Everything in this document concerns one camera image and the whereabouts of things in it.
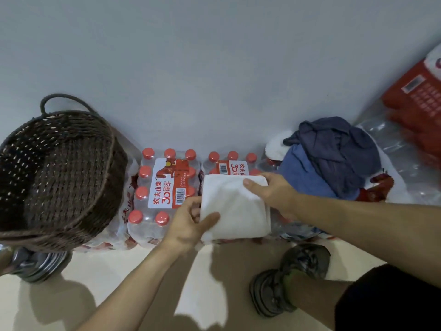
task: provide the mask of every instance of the white wall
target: white wall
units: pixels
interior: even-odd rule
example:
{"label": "white wall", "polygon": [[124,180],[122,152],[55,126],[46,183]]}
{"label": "white wall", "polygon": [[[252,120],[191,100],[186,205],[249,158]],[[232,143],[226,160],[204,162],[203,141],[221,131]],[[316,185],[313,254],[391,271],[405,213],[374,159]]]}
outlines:
{"label": "white wall", "polygon": [[441,42],[440,9],[441,0],[1,0],[0,139],[53,92],[88,101],[139,148],[246,150],[304,119],[353,120]]}

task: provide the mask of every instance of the bottle label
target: bottle label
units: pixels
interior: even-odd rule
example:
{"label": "bottle label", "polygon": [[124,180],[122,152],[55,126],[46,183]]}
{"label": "bottle label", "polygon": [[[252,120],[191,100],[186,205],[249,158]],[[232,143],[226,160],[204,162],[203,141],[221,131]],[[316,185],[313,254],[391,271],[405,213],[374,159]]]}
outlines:
{"label": "bottle label", "polygon": [[187,160],[158,158],[153,167],[149,208],[175,209],[184,203],[187,195]]}
{"label": "bottle label", "polygon": [[248,163],[240,160],[220,160],[216,164],[217,174],[250,175]]}

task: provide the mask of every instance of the wicker basket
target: wicker basket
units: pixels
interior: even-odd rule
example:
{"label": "wicker basket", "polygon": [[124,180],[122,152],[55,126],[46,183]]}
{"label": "wicker basket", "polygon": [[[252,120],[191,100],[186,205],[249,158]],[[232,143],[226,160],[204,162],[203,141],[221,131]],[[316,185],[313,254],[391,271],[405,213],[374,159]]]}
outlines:
{"label": "wicker basket", "polygon": [[[64,97],[90,112],[45,112]],[[84,101],[52,94],[42,115],[0,147],[0,243],[33,251],[71,250],[100,233],[122,199],[127,155],[112,127]]]}

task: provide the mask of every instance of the floor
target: floor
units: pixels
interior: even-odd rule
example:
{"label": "floor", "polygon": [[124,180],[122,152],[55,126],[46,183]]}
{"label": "floor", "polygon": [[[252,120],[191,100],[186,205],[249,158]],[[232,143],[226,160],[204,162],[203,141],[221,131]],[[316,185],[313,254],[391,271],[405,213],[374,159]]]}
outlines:
{"label": "floor", "polygon": [[[340,240],[322,243],[331,251],[329,279],[355,280],[383,262]],[[140,330],[327,330],[302,311],[259,317],[248,296],[256,273],[276,267],[289,248],[284,242],[206,246],[177,262],[166,275]],[[87,318],[148,254],[130,251],[74,253],[62,275],[39,285],[0,278],[0,329],[69,331]]]}

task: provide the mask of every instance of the right hand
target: right hand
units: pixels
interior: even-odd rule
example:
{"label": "right hand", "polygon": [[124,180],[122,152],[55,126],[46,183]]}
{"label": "right hand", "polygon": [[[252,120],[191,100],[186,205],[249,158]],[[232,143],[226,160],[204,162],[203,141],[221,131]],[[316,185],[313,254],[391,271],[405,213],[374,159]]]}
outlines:
{"label": "right hand", "polygon": [[277,209],[286,219],[297,220],[295,209],[299,193],[280,174],[262,173],[260,175],[266,178],[268,186],[244,179],[245,188],[259,196],[270,207]]}

